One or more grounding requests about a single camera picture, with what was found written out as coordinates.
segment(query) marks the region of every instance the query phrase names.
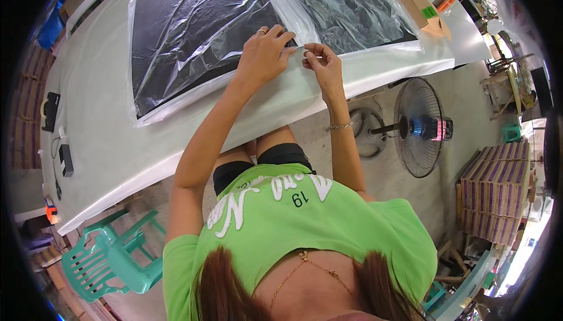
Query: teal plastic chair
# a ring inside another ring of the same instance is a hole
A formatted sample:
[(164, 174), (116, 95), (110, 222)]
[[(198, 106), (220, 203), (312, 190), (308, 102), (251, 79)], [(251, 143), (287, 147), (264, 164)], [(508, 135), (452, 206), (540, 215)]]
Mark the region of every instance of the teal plastic chair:
[(503, 134), (502, 142), (514, 142), (522, 137), (520, 134), (520, 125), (515, 123), (502, 126), (501, 131)]
[[(127, 210), (120, 210), (84, 228), (78, 244), (62, 255), (62, 267), (67, 280), (79, 296), (89, 303), (113, 292), (125, 294), (133, 290), (143, 294), (162, 278), (162, 256), (155, 258), (143, 248), (146, 238), (144, 232), (140, 231), (142, 226), (150, 222), (166, 234), (165, 229), (154, 219), (158, 212), (152, 210), (125, 234), (118, 236), (111, 223), (125, 214)], [(95, 231), (100, 232), (95, 244), (85, 249), (86, 237)], [(139, 265), (131, 256), (131, 253), (137, 249), (151, 260), (147, 267)], [(109, 279), (116, 276), (125, 287), (110, 287), (107, 284)]]
[(430, 299), (422, 304), (424, 310), (429, 311), (430, 308), (438, 301), (441, 297), (446, 295), (446, 289), (442, 287), (440, 282), (434, 281), (430, 286), (430, 290), (428, 291), (428, 296)]

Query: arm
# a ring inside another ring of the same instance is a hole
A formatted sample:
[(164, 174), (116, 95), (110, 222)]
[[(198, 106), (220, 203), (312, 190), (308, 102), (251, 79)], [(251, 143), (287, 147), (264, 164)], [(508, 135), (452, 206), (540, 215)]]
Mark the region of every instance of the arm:
[(170, 192), (166, 240), (184, 234), (199, 235), (203, 227), (203, 189), (236, 117), (258, 89), (287, 67), (295, 49), (284, 45), (295, 37), (279, 25), (262, 27), (245, 44), (236, 75), (221, 99), (201, 123), (179, 160)]
[[(303, 67), (315, 72), (327, 103), (330, 124), (343, 126), (350, 123), (348, 104), (342, 83), (342, 63), (338, 56), (326, 45), (309, 43), (305, 45)], [(375, 199), (365, 190), (365, 178), (360, 156), (356, 148), (352, 127), (332, 129), (330, 131), (332, 145), (332, 175), (335, 181), (346, 185), (369, 201)]]

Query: green t-shirt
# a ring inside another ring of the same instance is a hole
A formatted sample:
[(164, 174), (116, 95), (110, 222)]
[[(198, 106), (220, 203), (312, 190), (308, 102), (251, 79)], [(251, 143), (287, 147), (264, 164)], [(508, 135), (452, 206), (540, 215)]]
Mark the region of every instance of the green t-shirt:
[(168, 320), (197, 320), (191, 287), (207, 254), (219, 245), (231, 251), (249, 294), (297, 248), (337, 251), (360, 262), (375, 250), (420, 302), (436, 274), (436, 248), (411, 205), (404, 199), (366, 203), (344, 185), (308, 173), (301, 164), (254, 166), (219, 195), (199, 236), (182, 235), (166, 244)]

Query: green label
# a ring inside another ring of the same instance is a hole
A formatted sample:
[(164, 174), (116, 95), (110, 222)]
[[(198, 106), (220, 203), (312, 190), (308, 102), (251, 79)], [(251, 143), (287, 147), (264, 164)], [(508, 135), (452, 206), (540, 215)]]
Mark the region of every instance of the green label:
[(421, 9), (422, 14), (424, 15), (424, 17), (426, 19), (432, 18), (434, 16), (437, 16), (438, 13), (436, 13), (436, 11), (434, 11), (434, 8), (432, 6), (428, 6), (426, 8)]

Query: hand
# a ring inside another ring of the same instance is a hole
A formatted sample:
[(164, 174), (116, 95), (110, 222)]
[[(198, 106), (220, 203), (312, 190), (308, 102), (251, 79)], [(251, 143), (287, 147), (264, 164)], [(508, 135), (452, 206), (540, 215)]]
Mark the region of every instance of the hand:
[(327, 45), (321, 43), (306, 43), (305, 50), (305, 58), (301, 62), (303, 67), (315, 72), (323, 100), (329, 103), (345, 99), (340, 58)]
[(285, 49), (284, 46), (294, 37), (295, 33), (284, 32), (279, 24), (271, 29), (262, 27), (251, 36), (244, 44), (243, 54), (233, 77), (237, 82), (238, 92), (250, 98), (264, 84), (285, 71), (287, 60), (295, 53), (295, 48)]

